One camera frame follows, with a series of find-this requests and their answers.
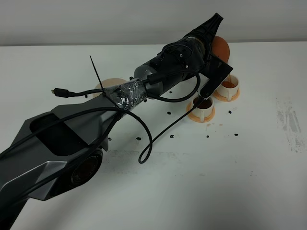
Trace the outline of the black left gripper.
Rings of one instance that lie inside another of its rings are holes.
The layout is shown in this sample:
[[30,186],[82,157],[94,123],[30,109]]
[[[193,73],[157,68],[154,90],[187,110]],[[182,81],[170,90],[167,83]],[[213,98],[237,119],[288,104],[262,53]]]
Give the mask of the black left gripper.
[[209,20],[183,37],[184,41],[193,44],[193,51],[197,53],[192,59],[196,60],[196,67],[193,67],[195,71],[202,72],[208,67],[212,59],[212,42],[223,19],[221,15],[215,13]]

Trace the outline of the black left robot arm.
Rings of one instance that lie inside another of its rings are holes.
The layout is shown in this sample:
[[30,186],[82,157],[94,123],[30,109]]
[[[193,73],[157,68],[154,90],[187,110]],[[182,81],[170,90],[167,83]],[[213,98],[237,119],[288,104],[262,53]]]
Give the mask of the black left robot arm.
[[28,199],[48,200],[88,182],[98,171],[108,134],[147,99],[213,71],[212,42],[223,18],[215,14],[139,66],[128,82],[84,92],[56,88],[57,97],[94,98],[59,105],[27,119],[0,155],[0,227],[12,227]]

